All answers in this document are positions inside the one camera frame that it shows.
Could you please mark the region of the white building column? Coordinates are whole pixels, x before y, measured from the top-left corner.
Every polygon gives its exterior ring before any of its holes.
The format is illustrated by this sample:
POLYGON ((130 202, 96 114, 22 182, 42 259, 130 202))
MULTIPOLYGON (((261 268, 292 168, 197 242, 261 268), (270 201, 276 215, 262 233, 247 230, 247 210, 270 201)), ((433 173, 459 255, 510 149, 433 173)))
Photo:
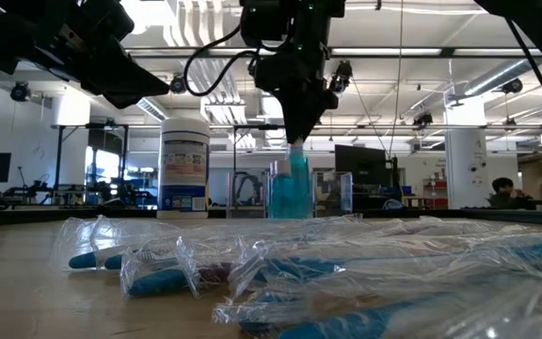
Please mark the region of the white building column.
POLYGON ((445 154, 450 209, 483 207, 489 191, 485 105, 481 97, 449 103, 445 108, 445 154))

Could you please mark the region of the white rectangular ceiling duct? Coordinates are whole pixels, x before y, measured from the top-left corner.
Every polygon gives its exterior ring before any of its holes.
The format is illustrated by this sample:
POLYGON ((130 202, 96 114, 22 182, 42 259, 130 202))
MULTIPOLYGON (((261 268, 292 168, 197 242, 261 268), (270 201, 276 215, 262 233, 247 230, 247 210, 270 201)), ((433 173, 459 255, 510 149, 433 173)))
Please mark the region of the white rectangular ceiling duct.
POLYGON ((148 98, 141 98, 135 105, 157 121, 167 118, 166 112, 148 98))

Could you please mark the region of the person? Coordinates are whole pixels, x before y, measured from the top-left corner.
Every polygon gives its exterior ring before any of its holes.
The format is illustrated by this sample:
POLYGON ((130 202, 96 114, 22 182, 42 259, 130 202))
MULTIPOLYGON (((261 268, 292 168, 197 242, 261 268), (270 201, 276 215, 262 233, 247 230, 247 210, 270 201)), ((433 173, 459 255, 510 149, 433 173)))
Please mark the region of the person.
POLYGON ((514 183, 506 177, 492 181, 494 193, 488 198, 489 205, 496 209, 535 210, 533 198, 520 189, 514 188, 514 183))

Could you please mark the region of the red shelf unit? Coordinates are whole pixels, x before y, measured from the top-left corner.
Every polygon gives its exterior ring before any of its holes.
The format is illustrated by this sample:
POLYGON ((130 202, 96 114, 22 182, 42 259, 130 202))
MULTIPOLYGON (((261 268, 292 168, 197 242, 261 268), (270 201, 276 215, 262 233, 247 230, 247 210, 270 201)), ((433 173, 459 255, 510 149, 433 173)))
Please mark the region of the red shelf unit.
POLYGON ((447 181, 424 179, 422 182, 423 207, 430 210, 449 208, 447 181))

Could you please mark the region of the clear acrylic organizer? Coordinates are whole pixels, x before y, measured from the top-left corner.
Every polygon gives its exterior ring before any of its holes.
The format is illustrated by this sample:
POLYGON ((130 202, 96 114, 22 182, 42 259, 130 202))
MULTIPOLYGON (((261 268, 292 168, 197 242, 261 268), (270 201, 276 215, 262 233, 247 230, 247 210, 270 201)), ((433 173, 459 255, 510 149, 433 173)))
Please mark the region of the clear acrylic organizer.
MULTIPOLYGON (((311 205, 314 218, 353 213, 350 172, 313 171, 311 205)), ((227 218, 269 218, 271 179, 268 169, 242 169, 226 175, 226 200, 218 206, 227 218)))

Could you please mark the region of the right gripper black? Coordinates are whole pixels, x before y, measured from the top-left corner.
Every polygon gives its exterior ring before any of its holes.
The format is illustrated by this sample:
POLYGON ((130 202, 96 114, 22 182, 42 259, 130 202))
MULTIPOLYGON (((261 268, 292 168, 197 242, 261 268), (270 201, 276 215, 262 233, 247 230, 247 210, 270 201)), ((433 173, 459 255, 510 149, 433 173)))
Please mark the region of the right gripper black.
POLYGON ((329 82, 324 77, 330 56, 331 51, 326 46, 312 50, 297 46, 263 56, 251 67, 255 87, 274 92, 279 101, 290 144, 304 141, 324 112, 337 108, 337 96, 333 92, 340 91, 336 89, 340 76, 333 75, 329 82))

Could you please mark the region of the black aluminium table frame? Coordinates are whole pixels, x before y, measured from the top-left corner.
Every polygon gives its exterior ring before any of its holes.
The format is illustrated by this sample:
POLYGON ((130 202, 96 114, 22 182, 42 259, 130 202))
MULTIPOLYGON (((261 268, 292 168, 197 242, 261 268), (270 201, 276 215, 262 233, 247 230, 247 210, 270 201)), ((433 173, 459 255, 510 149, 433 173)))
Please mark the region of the black aluminium table frame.
MULTIPOLYGON (((103 215, 108 218, 155 218, 155 210, 119 209, 119 208, 71 208, 41 210, 6 210, 0 211, 0 225, 59 221, 67 218, 96 218, 103 215)), ((458 210, 364 210, 364 218, 469 218, 480 220, 532 223, 542 225, 540 210, 500 210, 490 208, 467 208, 458 210)))

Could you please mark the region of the black beam with light strips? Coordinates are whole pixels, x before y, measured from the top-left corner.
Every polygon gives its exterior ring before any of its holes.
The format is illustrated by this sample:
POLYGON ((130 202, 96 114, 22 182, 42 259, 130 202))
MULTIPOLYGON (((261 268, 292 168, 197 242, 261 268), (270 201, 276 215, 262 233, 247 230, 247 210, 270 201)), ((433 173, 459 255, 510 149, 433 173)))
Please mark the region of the black beam with light strips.
MULTIPOLYGON (((134 58, 188 58, 189 47, 134 47, 125 51, 134 58)), ((496 47, 329 47, 333 58, 524 58, 521 48, 496 47)))

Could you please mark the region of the white wipes canister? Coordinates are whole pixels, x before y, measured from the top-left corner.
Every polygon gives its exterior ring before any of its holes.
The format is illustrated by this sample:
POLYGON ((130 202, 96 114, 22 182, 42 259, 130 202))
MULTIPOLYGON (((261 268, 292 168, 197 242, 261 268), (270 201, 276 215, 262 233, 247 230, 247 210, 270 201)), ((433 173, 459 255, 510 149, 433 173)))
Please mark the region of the white wipes canister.
POLYGON ((209 158, 207 122, 183 116, 161 122, 158 218, 208 217, 209 158))

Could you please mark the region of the black workstation frame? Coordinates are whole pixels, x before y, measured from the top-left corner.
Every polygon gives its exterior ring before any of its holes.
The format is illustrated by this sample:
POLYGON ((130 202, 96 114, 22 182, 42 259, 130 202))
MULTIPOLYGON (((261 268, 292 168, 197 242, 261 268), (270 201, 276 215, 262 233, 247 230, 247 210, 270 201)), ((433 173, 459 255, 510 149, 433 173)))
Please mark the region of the black workstation frame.
POLYGON ((128 147, 129 147, 129 130, 130 126, 128 124, 117 124, 113 122, 106 122, 106 123, 98 123, 98 122, 89 122, 87 124, 77 124, 77 125, 59 125, 59 124, 53 124, 52 128, 56 129, 57 134, 57 144, 56 144, 56 170, 55 170, 55 179, 53 188, 51 190, 51 196, 52 203, 56 204, 55 198, 57 195, 62 194, 71 194, 70 191, 61 191, 59 189, 59 178, 60 178, 60 171, 61 171, 61 162, 62 162, 62 148, 63 148, 63 142, 70 137, 74 132, 76 132, 78 129, 87 129, 87 130, 115 130, 115 129, 122 129, 123 130, 123 137, 122 137, 122 153, 120 155, 120 167, 119 167, 119 178, 120 182, 124 183, 124 171, 126 168, 126 160, 127 160, 127 154, 128 154, 128 147))

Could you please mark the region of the blue mouthwash bottle white cap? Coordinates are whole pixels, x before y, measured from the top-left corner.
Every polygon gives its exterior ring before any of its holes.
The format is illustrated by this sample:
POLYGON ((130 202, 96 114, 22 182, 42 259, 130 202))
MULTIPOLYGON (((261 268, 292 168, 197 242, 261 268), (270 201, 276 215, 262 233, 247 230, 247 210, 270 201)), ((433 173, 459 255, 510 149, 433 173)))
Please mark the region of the blue mouthwash bottle white cap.
POLYGON ((269 217, 290 218, 294 178, 289 160, 276 160, 270 168, 269 217))
POLYGON ((289 161, 292 178, 291 217, 309 218, 311 201, 309 162, 301 139, 290 145, 289 161))

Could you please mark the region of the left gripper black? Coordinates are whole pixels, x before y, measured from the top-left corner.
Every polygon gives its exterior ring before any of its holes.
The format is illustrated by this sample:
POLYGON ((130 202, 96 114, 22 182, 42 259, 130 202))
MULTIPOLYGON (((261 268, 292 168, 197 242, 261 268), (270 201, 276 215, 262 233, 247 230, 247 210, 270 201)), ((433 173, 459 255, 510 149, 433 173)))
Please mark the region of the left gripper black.
POLYGON ((123 109, 168 92, 122 47, 134 28, 120 0, 0 0, 0 72, 29 61, 123 109))

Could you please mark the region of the silver slanted ceiling duct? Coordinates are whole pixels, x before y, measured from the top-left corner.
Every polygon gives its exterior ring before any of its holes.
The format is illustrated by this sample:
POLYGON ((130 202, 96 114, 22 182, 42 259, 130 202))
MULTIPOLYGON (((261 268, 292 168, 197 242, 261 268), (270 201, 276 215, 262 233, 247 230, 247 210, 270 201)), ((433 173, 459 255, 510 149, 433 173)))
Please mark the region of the silver slanted ceiling duct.
POLYGON ((488 72, 471 80, 464 88, 463 95, 478 96, 518 79, 533 69, 528 59, 505 61, 488 72))

